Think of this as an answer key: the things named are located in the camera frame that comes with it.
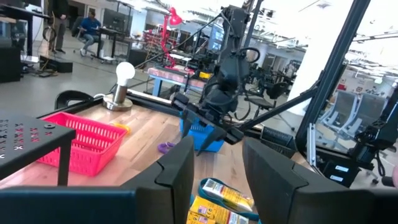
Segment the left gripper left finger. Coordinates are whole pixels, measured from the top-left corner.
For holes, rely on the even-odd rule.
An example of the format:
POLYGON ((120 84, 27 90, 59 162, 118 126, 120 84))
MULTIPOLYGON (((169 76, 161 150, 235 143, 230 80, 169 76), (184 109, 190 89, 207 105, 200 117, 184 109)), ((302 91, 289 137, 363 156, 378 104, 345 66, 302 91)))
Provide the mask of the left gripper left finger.
POLYGON ((194 140, 118 187, 11 187, 1 190, 1 223, 185 223, 194 176, 194 140))

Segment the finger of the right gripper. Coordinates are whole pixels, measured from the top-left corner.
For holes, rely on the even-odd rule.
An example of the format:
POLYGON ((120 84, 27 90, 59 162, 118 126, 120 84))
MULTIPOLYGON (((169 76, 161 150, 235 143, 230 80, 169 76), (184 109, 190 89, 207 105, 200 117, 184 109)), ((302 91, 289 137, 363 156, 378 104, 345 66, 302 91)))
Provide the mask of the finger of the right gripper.
POLYGON ((202 151, 204 151, 213 141, 220 141, 224 139, 226 134, 227 132, 223 128, 215 126, 214 130, 212 130, 212 132, 204 140, 200 150, 197 152, 197 155, 199 156, 202 151))
POLYGON ((182 121, 183 121, 182 137, 184 138, 188 134, 188 132, 193 124, 193 117, 192 116, 184 117, 184 118, 182 118, 182 121))

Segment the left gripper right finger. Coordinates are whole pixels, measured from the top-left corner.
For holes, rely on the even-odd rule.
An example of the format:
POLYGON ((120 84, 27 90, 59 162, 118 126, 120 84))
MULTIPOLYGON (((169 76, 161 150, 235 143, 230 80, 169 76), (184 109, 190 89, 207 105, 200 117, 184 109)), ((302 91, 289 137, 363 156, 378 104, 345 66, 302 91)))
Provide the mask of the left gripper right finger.
POLYGON ((397 224, 396 189, 349 189, 254 138, 243 161, 263 224, 397 224))

